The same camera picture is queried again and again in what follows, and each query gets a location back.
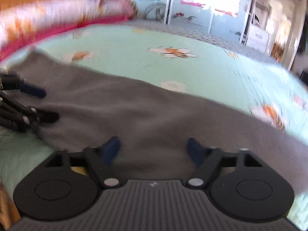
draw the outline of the bed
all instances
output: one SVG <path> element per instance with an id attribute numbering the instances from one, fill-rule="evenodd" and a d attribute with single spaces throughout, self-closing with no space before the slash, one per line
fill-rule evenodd
<path id="1" fill-rule="evenodd" d="M 194 34 L 152 22 L 114 23 L 47 34 L 8 54 L 0 66 L 9 68 L 36 48 L 68 65 L 73 61 L 98 72 L 214 100 L 308 144 L 306 87 L 278 63 L 232 49 L 222 40 L 217 44 L 216 38 L 205 34 L 197 41 Z M 0 178 L 10 196 L 18 182 L 52 152 L 31 132 L 0 127 Z M 308 195 L 298 194 L 288 216 L 302 230 L 308 228 L 307 203 Z"/>

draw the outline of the green bed sheet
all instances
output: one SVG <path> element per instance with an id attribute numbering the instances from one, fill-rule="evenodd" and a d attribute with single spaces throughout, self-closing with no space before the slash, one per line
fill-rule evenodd
<path id="1" fill-rule="evenodd" d="M 17 51 L 0 66 L 22 60 L 32 47 Z M 194 39 L 124 25 L 89 26 L 50 37 L 36 47 L 68 64 L 74 61 L 96 71 L 223 103 L 308 144 L 307 91 L 277 64 L 261 63 Z M 17 183 L 51 153 L 30 132 L 0 129 L 0 178 L 11 196 Z M 303 230 L 308 228 L 307 202 L 306 194 L 297 196 L 289 214 Z"/>

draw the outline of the folded blanket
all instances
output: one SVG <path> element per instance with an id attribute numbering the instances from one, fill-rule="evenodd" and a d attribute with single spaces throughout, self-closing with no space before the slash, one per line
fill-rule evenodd
<path id="1" fill-rule="evenodd" d="M 122 148 L 114 169 L 119 175 L 186 178 L 195 166 L 185 146 L 195 137 L 224 151 L 249 148 L 296 193 L 308 190 L 308 147 L 239 111 L 139 80 L 62 65 L 37 52 L 11 69 L 47 91 L 43 100 L 13 92 L 15 99 L 60 114 L 57 123 L 39 132 L 54 149 L 77 152 L 118 136 Z"/>

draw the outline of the ribbed gray panel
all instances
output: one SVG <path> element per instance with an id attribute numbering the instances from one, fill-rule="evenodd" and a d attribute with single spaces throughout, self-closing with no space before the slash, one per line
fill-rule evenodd
<path id="1" fill-rule="evenodd" d="M 236 221 L 219 212 L 201 190 L 179 180 L 129 180 L 106 190 L 91 209 L 66 221 L 23 218 L 11 231 L 295 231 L 281 219 L 265 224 Z"/>

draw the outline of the gray garment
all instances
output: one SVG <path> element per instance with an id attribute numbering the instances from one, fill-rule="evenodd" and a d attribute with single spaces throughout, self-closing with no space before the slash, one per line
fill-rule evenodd
<path id="1" fill-rule="evenodd" d="M 185 148 L 195 137 L 225 151 L 249 148 L 296 193 L 308 191 L 308 147 L 239 111 L 139 80 L 62 65 L 37 52 L 12 70 L 47 91 L 44 99 L 19 92 L 14 98 L 60 114 L 57 123 L 39 133 L 54 149 L 77 152 L 118 136 L 122 148 L 114 169 L 119 175 L 177 179 L 195 170 Z"/>

